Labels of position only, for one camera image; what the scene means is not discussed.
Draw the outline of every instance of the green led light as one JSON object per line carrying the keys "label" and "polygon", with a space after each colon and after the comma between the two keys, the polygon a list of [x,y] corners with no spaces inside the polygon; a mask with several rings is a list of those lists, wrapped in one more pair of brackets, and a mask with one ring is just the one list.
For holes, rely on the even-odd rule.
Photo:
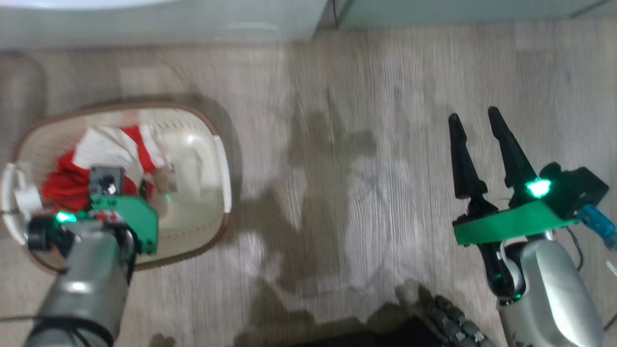
{"label": "green led light", "polygon": [[58,212],[56,214],[56,219],[60,223],[74,223],[77,222],[77,217],[74,214],[66,213],[66,212]]}
{"label": "green led light", "polygon": [[550,181],[537,179],[533,182],[527,183],[527,189],[536,198],[545,196],[550,190]]}

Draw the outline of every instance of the black wire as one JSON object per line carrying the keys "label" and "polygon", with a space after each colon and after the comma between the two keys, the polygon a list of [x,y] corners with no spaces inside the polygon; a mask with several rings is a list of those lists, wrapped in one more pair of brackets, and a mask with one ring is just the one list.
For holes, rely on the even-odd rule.
{"label": "black wire", "polygon": [[339,28],[339,14],[336,12],[336,0],[332,0],[332,16],[334,18],[334,27]]}
{"label": "black wire", "polygon": [[13,210],[8,210],[8,211],[0,211],[0,215],[4,215],[4,214],[19,214],[19,210],[18,209],[13,209]]}
{"label": "black wire", "polygon": [[582,255],[581,245],[579,244],[578,238],[576,238],[576,235],[574,234],[572,229],[570,229],[570,227],[566,227],[566,230],[572,238],[572,242],[574,243],[574,247],[576,247],[576,251],[579,253],[579,265],[576,267],[576,270],[581,271],[582,265],[585,261],[585,257]]}
{"label": "black wire", "polygon": [[36,316],[0,317],[0,323],[22,322],[24,320],[33,320],[33,319],[36,319]]}
{"label": "black wire", "polygon": [[77,337],[79,339],[79,341],[85,347],[92,347],[90,342],[88,342],[88,339],[85,336],[83,336],[83,334],[81,332],[79,332],[79,330],[77,330],[76,328],[73,328],[73,327],[66,326],[66,325],[64,325],[62,323],[59,323],[59,322],[53,322],[54,317],[43,317],[43,316],[0,317],[0,324],[1,323],[23,322],[24,320],[41,320],[41,321],[43,321],[43,324],[47,325],[47,327],[43,328],[42,330],[44,330],[46,328],[57,328],[57,329],[60,329],[60,330],[64,331],[65,333],[67,333],[68,336],[71,338],[71,340],[73,340],[73,337]]}
{"label": "black wire", "polygon": [[571,14],[570,18],[573,19],[573,18],[576,18],[576,17],[580,17],[580,16],[586,14],[587,12],[589,12],[591,10],[594,10],[594,9],[596,9],[596,8],[606,4],[608,2],[611,2],[611,1],[612,0],[599,0],[599,1],[596,1],[593,4],[590,4],[589,6],[583,7],[582,9],[580,9],[580,10],[576,11],[575,13]]}
{"label": "black wire", "polygon": [[617,322],[617,313],[608,321],[608,323],[604,326],[604,331],[607,332],[608,329],[611,329],[613,325]]}

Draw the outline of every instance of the robotic hand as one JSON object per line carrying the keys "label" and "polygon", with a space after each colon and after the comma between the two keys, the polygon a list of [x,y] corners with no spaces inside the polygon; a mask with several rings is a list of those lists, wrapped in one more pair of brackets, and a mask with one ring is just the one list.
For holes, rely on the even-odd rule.
{"label": "robotic hand", "polygon": [[28,223],[30,251],[52,246],[66,258],[35,319],[25,346],[111,347],[120,321],[137,254],[152,254],[158,216],[142,198],[123,196],[122,169],[90,172],[92,209],[59,212]]}
{"label": "robotic hand", "polygon": [[[587,288],[566,250],[552,241],[552,230],[582,221],[615,249],[615,226],[596,205],[608,186],[585,167],[561,171],[557,163],[539,177],[496,107],[488,110],[499,141],[506,176],[514,194],[499,211],[483,197],[457,114],[449,118],[454,190],[468,199],[467,214],[453,222],[458,244],[476,245],[487,284],[498,299],[509,347],[599,347],[603,328]],[[506,244],[526,236],[526,242]]]}

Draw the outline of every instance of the laundry basket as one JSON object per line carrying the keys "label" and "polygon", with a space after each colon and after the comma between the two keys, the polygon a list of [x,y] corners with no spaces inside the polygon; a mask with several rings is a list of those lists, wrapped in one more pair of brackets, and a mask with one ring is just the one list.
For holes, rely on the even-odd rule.
{"label": "laundry basket", "polygon": [[[175,167],[178,191],[158,192],[149,203],[159,213],[159,245],[153,256],[137,258],[136,269],[157,266],[200,254],[225,231],[231,212],[231,185],[223,142],[211,121],[199,111],[179,104],[130,104],[80,111],[56,117],[26,134],[6,166],[0,182],[0,207],[15,211],[14,191],[34,186],[41,191],[60,156],[71,151],[90,126],[155,127],[159,145]],[[24,244],[26,217],[3,215],[15,240]],[[42,265],[61,269],[56,254],[39,253]]]}

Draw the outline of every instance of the white appliance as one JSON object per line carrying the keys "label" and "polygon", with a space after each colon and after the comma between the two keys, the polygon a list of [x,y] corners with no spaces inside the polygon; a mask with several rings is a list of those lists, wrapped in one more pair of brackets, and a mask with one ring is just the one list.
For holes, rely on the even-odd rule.
{"label": "white appliance", "polygon": [[0,0],[0,49],[301,41],[326,0]]}

